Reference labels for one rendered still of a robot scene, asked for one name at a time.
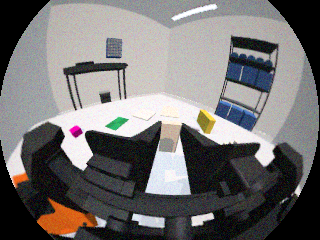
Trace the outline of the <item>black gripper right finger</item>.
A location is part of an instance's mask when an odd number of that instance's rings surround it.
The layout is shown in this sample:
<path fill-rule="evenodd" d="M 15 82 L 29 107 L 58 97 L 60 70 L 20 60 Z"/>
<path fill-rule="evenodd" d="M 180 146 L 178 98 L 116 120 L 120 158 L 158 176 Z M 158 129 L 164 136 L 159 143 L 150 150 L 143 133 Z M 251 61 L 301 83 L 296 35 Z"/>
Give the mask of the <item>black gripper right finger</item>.
<path fill-rule="evenodd" d="M 180 143 L 183 147 L 185 167 L 187 167 L 188 183 L 192 193 L 204 193 L 203 188 L 213 180 L 216 173 L 227 165 L 229 160 L 249 155 L 257 155 L 260 144 L 239 143 L 220 145 L 195 131 L 185 123 L 181 127 Z"/>

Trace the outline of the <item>yellow rectangular block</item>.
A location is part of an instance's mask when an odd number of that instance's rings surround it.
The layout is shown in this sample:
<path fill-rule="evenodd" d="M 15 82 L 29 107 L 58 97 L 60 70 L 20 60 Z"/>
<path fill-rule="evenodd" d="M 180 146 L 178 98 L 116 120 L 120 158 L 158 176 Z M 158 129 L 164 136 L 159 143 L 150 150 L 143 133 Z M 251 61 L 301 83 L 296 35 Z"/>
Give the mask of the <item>yellow rectangular block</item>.
<path fill-rule="evenodd" d="M 213 125 L 216 123 L 216 120 L 205 109 L 200 109 L 199 117 L 197 117 L 196 121 L 200 124 L 199 127 L 204 133 L 211 133 Z"/>

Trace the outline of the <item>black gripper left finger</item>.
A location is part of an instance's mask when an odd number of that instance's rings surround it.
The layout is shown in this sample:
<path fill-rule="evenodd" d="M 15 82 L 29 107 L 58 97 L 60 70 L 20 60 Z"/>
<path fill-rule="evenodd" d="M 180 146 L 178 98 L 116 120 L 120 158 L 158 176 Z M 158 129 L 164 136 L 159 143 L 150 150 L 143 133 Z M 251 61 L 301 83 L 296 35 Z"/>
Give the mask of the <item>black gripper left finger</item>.
<path fill-rule="evenodd" d="M 92 131 L 92 129 L 85 132 L 84 137 L 93 155 L 96 153 L 96 155 L 103 155 L 109 159 L 131 163 L 136 171 L 140 191 L 145 192 L 156 159 L 160 129 L 161 121 L 157 121 L 133 137 Z"/>

